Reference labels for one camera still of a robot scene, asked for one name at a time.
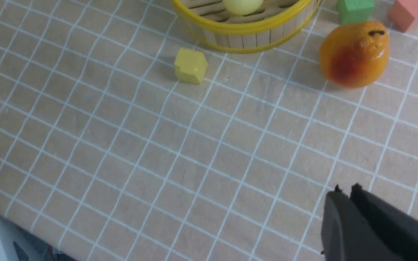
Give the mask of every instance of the yellow ball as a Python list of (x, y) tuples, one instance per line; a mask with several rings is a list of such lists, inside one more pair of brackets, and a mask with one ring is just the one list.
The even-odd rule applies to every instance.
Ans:
[(249, 15), (254, 13), (264, 0), (223, 0), (225, 8), (234, 15)]

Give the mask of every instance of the foam block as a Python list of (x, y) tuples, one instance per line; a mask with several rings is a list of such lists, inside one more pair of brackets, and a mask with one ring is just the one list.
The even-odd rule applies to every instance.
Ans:
[(202, 84), (208, 67), (204, 53), (191, 49), (180, 48), (175, 59), (175, 75), (181, 81)]
[(418, 26), (418, 0), (396, 0), (388, 17), (402, 32)]
[(336, 9), (342, 25), (368, 20), (375, 4), (373, 0), (338, 0)]

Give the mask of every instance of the orange pear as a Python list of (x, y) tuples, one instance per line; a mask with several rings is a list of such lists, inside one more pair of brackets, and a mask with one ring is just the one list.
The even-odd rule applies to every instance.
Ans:
[(377, 21), (337, 27), (320, 47), (320, 70), (328, 81), (360, 88), (376, 81), (390, 57), (388, 31)]

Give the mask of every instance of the red cube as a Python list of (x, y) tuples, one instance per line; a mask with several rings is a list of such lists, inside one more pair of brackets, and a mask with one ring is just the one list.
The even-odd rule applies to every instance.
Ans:
[(388, 17), (402, 31), (418, 26), (418, 0), (396, 0)]

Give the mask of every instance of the basket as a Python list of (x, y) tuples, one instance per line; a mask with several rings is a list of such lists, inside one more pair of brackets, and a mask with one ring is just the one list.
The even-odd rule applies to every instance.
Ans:
[(264, 0), (246, 16), (230, 14), (222, 0), (173, 0), (176, 14), (202, 43), (228, 53), (257, 53), (297, 34), (320, 0)]

